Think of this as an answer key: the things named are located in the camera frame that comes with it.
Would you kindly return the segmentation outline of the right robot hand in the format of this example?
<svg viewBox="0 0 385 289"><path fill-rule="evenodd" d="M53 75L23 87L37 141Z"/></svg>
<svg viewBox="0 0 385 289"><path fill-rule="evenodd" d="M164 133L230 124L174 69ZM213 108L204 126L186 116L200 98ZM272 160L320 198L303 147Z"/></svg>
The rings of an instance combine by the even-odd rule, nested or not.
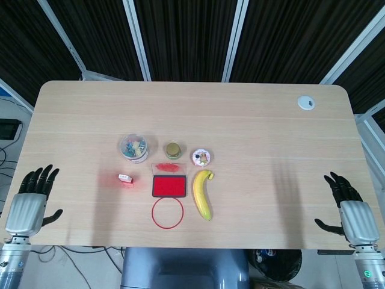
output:
<svg viewBox="0 0 385 289"><path fill-rule="evenodd" d="M344 236L351 246L369 246L380 239L374 214L360 193L343 176L331 172L324 176L340 216L340 226L325 224L315 219L318 227L326 232Z"/></svg>

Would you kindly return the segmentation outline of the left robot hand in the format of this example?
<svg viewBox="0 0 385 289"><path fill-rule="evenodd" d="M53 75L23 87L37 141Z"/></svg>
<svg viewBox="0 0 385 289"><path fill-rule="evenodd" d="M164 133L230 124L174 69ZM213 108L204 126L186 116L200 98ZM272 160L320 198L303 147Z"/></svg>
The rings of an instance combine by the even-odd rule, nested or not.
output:
<svg viewBox="0 0 385 289"><path fill-rule="evenodd" d="M24 176L18 192L14 195L5 223L5 231L12 236L32 237L42 227L57 221L62 209L46 216L46 207L59 168L53 165L38 168Z"/></svg>

